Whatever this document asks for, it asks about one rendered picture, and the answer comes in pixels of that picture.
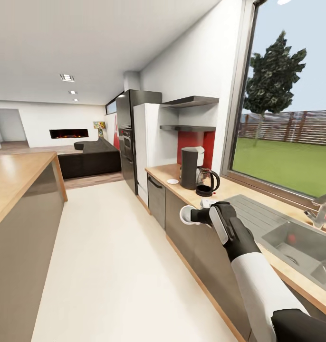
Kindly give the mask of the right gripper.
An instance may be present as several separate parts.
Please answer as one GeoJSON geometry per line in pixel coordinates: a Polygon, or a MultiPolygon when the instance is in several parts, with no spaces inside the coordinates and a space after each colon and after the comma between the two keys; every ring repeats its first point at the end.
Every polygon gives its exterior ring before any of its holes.
{"type": "Polygon", "coordinates": [[[204,218],[205,210],[206,209],[201,209],[201,210],[191,209],[191,222],[198,222],[198,223],[201,222],[202,224],[208,224],[208,222],[204,218]]]}

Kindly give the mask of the electric kettle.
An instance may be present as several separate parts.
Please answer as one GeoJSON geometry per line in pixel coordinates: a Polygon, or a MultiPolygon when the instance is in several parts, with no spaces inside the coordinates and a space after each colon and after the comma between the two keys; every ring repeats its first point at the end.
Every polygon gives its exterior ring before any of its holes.
{"type": "Polygon", "coordinates": [[[209,197],[220,186],[219,175],[208,168],[202,168],[197,178],[196,193],[201,197],[209,197]],[[217,180],[217,186],[214,188],[214,177],[217,180]]]}

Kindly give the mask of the coffee cup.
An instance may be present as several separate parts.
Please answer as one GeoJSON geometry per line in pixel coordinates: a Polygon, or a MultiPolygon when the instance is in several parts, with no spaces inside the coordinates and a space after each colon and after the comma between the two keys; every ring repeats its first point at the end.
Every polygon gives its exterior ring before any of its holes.
{"type": "Polygon", "coordinates": [[[200,224],[198,222],[191,222],[191,209],[194,209],[193,206],[184,206],[181,210],[180,210],[180,219],[182,220],[182,222],[184,224],[188,224],[188,225],[192,225],[192,224],[200,224]]]}

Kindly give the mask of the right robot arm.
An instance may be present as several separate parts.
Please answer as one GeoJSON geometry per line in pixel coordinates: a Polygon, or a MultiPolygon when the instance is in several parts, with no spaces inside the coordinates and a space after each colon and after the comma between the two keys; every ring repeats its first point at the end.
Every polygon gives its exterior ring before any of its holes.
{"type": "Polygon", "coordinates": [[[326,342],[326,323],[310,316],[261,253],[228,201],[202,199],[191,222],[213,223],[232,264],[258,342],[326,342]]]}

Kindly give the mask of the paper coffee filter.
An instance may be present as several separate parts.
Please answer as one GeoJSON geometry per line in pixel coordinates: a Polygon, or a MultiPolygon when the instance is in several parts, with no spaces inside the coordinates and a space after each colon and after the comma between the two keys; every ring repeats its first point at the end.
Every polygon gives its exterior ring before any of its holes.
{"type": "Polygon", "coordinates": [[[204,149],[200,147],[195,147],[198,150],[198,154],[202,154],[204,152],[204,149]]]}

